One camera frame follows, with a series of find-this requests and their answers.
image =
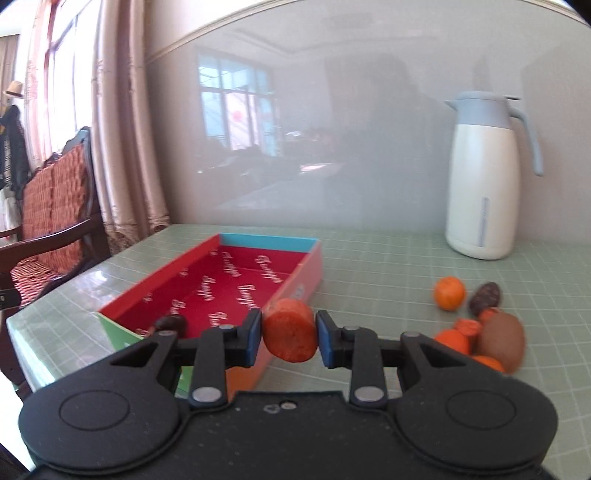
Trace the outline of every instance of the straw hat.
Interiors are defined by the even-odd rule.
[[[8,88],[4,90],[4,95],[22,98],[22,82],[18,82],[16,80],[11,81],[10,85],[8,85]]]

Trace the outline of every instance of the grid pattern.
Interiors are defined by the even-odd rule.
[[[295,228],[174,225],[80,275],[9,319],[9,329],[33,388],[112,352],[92,312],[213,233],[313,236],[323,242],[324,280],[311,300],[338,325],[360,325],[397,338],[405,330],[434,335],[465,309],[443,312],[431,301],[434,282],[461,278],[469,291],[496,281],[503,308],[525,325],[528,346],[517,378],[544,391],[560,425],[545,461],[559,477],[591,472],[591,247],[520,242],[499,261],[453,252],[441,235],[381,235]],[[400,395],[387,369],[390,396]],[[275,359],[262,390],[342,390],[350,372],[328,370],[319,356],[303,364]]]

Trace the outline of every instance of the cardboard box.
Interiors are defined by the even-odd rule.
[[[142,339],[161,316],[179,313],[187,337],[221,324],[239,325],[251,308],[291,297],[307,301],[322,280],[320,241],[313,238],[219,233],[143,279],[97,313],[113,347]],[[256,364],[226,371],[228,394],[251,390],[271,360],[263,342]],[[178,393],[187,395],[192,367]]]

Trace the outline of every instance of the jacket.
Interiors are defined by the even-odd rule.
[[[29,165],[20,116],[21,113],[18,107],[11,105],[6,110],[4,116],[0,118],[0,125],[3,125],[6,129],[1,138],[7,138],[9,142],[9,149],[6,152],[3,148],[4,145],[0,145],[0,149],[2,150],[0,153],[0,172],[2,172],[0,184],[4,186],[4,163],[7,154],[10,154],[10,189],[14,192],[17,200],[22,200],[22,194],[31,176],[31,166]]]

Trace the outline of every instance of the light blue handle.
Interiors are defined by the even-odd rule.
[[[526,114],[514,106],[509,107],[509,114],[523,122],[525,131],[527,132],[527,138],[530,141],[530,149],[532,154],[531,163],[534,173],[538,177],[543,177],[544,162],[542,160],[542,151],[540,150],[540,144],[538,143],[538,136],[535,134],[534,126],[531,124]]]

